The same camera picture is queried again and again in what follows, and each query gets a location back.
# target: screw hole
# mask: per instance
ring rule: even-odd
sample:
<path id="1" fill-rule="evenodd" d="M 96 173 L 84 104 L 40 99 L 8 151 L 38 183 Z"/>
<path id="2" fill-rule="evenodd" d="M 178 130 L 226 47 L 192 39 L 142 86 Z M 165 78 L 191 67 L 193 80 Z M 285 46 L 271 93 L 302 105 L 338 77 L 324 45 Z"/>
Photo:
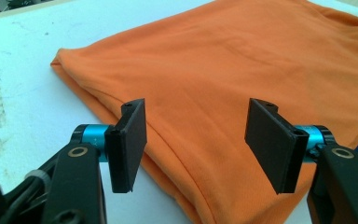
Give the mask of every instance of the screw hole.
<path id="1" fill-rule="evenodd" d="M 59 213 L 54 219 L 55 219 L 53 222 L 54 224 L 83 223 L 83 216 L 81 212 L 74 209 L 63 211 Z"/>
<path id="2" fill-rule="evenodd" d="M 350 151 L 343 149 L 343 148 L 333 148 L 332 151 L 334 154 L 336 154 L 337 156 L 339 156 L 341 158 L 345 158 L 345 159 L 353 159 L 354 158 L 353 153 L 351 153 Z"/>
<path id="3" fill-rule="evenodd" d="M 88 149 L 86 147 L 74 147 L 68 152 L 70 157 L 81 157 L 86 154 Z"/>

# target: metal screw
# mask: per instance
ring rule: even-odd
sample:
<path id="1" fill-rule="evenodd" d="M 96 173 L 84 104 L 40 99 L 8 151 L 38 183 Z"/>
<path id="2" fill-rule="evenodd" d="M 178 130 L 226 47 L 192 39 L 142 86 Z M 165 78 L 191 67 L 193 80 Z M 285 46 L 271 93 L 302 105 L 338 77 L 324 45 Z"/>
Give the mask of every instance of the metal screw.
<path id="1" fill-rule="evenodd" d="M 70 157 L 81 157 L 85 155 L 89 150 L 86 147 L 74 147 L 68 152 Z"/>
<path id="2" fill-rule="evenodd" d="M 345 159 L 353 159 L 354 158 L 353 153 L 351 153 L 347 149 L 333 148 L 333 149 L 331 149 L 331 151 L 341 158 L 345 158 Z"/>
<path id="3" fill-rule="evenodd" d="M 54 218 L 54 224 L 79 224 L 83 223 L 83 216 L 80 211 L 70 209 L 59 213 Z"/>
<path id="4" fill-rule="evenodd" d="M 317 161 L 318 158 L 321 156 L 321 152 L 316 148 L 311 148 L 308 151 L 308 155 L 314 160 Z"/>

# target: table surface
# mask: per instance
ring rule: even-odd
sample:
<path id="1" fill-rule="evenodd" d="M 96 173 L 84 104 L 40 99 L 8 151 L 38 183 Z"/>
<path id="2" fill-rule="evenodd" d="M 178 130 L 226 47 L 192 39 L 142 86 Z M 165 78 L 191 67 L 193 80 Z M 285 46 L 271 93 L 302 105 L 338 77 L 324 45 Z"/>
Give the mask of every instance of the table surface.
<path id="1" fill-rule="evenodd" d="M 56 0 L 0 13 L 0 185 L 16 187 L 68 143 L 78 124 L 100 123 L 53 73 L 59 48 L 102 38 L 206 4 L 193 1 Z M 358 16 L 358 7 L 313 0 Z M 134 192 L 113 194 L 101 163 L 108 223 L 190 223 L 173 198 L 140 168 Z M 310 223 L 305 201 L 287 223 Z"/>

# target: blue cylinder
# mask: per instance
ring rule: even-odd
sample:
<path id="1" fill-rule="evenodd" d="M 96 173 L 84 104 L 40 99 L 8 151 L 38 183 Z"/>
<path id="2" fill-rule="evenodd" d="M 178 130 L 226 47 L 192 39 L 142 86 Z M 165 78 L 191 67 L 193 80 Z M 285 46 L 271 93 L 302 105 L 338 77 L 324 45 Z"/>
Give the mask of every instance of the blue cylinder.
<path id="1" fill-rule="evenodd" d="M 324 136 L 322 135 L 321 131 L 313 126 L 313 125 L 295 125 L 296 128 L 303 130 L 305 132 L 307 132 L 310 135 L 310 138 L 308 139 L 308 143 L 307 143 L 307 152 L 310 150 L 314 150 L 316 148 L 317 145 L 324 145 Z M 306 153 L 306 157 L 304 158 L 304 162 L 312 162 L 313 160 L 309 157 L 307 157 Z"/>
<path id="2" fill-rule="evenodd" d="M 109 125 L 89 124 L 83 132 L 82 143 L 90 143 L 100 151 L 100 162 L 107 162 L 104 133 Z"/>

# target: folded orange shirt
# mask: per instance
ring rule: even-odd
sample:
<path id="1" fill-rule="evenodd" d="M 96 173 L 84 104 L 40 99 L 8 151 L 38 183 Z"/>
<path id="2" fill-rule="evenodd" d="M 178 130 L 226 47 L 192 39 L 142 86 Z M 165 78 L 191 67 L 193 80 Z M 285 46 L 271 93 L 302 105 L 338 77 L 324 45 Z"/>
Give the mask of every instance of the folded orange shirt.
<path id="1" fill-rule="evenodd" d="M 275 194 L 243 140 L 251 97 L 358 144 L 358 18 L 307 1 L 212 2 L 51 66 L 104 123 L 145 98 L 142 165 L 195 223 L 282 223 L 310 187 L 306 164 Z"/>

